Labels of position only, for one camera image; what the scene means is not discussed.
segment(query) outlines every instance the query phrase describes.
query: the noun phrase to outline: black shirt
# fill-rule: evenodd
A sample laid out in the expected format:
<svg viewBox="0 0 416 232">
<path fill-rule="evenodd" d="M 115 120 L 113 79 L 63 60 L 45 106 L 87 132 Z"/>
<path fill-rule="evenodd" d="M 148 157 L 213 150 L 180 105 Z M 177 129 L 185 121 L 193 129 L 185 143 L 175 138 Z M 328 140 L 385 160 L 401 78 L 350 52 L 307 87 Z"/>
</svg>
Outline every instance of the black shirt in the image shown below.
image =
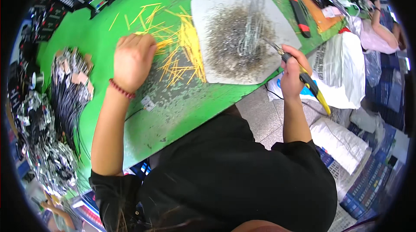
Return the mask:
<svg viewBox="0 0 416 232">
<path fill-rule="evenodd" d="M 312 141 L 280 144 L 268 151 L 246 120 L 219 115 L 164 148 L 143 184 L 94 172 L 89 182 L 108 232 L 229 232 L 253 219 L 326 232 L 336 212 L 334 178 Z"/>
</svg>

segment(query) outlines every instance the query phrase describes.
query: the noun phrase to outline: white cutting board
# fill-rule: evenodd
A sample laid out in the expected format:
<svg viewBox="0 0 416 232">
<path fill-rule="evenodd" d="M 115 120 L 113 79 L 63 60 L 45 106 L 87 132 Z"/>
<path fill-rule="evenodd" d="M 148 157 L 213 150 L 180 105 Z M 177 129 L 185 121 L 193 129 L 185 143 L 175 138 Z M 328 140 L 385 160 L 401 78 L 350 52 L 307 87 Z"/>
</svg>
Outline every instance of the white cutting board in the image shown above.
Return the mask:
<svg viewBox="0 0 416 232">
<path fill-rule="evenodd" d="M 190 9 L 192 13 L 193 24 L 198 33 L 198 39 L 202 54 L 202 61 L 204 63 L 206 79 L 209 83 L 228 83 L 228 84 L 258 84 L 262 83 L 269 77 L 281 63 L 281 57 L 277 51 L 270 47 L 270 53 L 276 54 L 265 63 L 267 67 L 264 70 L 253 74 L 245 79 L 227 78 L 217 74 L 214 68 L 205 62 L 210 60 L 208 53 L 208 36 L 210 18 L 216 15 L 216 9 L 224 6 L 232 6 L 237 3 L 247 3 L 247 0 L 192 0 L 190 2 Z M 274 27 L 276 36 L 272 38 L 276 44 L 287 44 L 297 49 L 301 47 L 299 39 L 294 33 L 289 22 L 284 18 L 282 12 L 274 4 L 272 0 L 265 0 L 263 8 L 264 16 L 272 22 L 271 27 Z"/>
</svg>

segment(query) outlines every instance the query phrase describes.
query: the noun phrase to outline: cable bundle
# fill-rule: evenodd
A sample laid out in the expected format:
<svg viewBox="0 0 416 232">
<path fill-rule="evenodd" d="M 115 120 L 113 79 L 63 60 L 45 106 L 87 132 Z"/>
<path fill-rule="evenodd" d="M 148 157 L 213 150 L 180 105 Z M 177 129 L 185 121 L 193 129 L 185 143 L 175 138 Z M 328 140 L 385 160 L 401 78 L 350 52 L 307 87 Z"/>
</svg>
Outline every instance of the cable bundle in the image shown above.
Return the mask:
<svg viewBox="0 0 416 232">
<path fill-rule="evenodd" d="M 94 93 L 88 78 L 93 67 L 90 58 L 82 56 L 76 47 L 67 47 L 58 51 L 52 62 L 50 96 L 58 139 L 68 143 L 78 157 L 81 149 L 88 155 L 81 143 L 79 123 L 81 112 Z"/>
<path fill-rule="evenodd" d="M 55 116 L 46 94 L 31 90 L 17 111 L 23 153 L 37 180 L 49 193 L 64 195 L 77 181 L 77 159 L 71 148 L 56 138 Z"/>
</svg>

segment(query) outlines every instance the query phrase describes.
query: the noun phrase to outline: worker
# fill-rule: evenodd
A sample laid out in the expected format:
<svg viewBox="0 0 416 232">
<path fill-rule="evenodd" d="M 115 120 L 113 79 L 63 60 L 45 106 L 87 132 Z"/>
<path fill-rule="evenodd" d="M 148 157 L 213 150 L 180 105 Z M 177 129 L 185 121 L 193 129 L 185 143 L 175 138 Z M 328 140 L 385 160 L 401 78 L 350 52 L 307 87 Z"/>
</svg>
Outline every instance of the worker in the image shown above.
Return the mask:
<svg viewBox="0 0 416 232">
<path fill-rule="evenodd" d="M 89 178 L 108 232 L 327 232 L 337 206 L 335 181 L 315 150 L 299 97 L 298 63 L 309 74 L 312 69 L 303 53 L 282 48 L 293 55 L 282 62 L 284 143 L 266 150 L 246 120 L 223 112 L 165 147 L 142 183 L 123 176 L 124 120 L 131 94 L 149 74 L 156 42 L 149 34 L 119 39 Z"/>
<path fill-rule="evenodd" d="M 55 226 L 58 230 L 54 232 L 76 232 L 83 231 L 83 221 L 72 210 L 70 203 L 67 200 L 62 200 L 61 206 L 55 204 L 49 193 L 43 191 L 46 201 L 41 202 L 42 208 L 52 212 L 55 221 Z"/>
<path fill-rule="evenodd" d="M 351 32 L 360 37 L 361 46 L 365 53 L 378 51 L 381 53 L 392 54 L 405 49 L 403 41 L 403 30 L 397 22 L 393 24 L 392 32 L 380 24 L 381 4 L 380 0 L 374 1 L 374 12 L 370 19 L 351 17 L 351 25 L 357 22 L 360 26 L 351 27 Z"/>
</svg>

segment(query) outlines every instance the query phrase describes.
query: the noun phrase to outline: left hand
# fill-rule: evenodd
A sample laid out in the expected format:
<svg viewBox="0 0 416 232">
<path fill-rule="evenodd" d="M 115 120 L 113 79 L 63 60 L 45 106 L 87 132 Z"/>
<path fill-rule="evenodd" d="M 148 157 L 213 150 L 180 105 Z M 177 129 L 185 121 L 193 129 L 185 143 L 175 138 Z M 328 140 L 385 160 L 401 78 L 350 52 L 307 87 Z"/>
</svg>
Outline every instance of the left hand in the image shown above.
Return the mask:
<svg viewBox="0 0 416 232">
<path fill-rule="evenodd" d="M 374 1 L 374 5 L 376 6 L 376 8 L 380 9 L 382 6 L 380 4 L 380 0 L 376 0 Z"/>
<path fill-rule="evenodd" d="M 114 82 L 134 93 L 149 74 L 156 48 L 150 34 L 121 37 L 114 53 Z"/>
</svg>

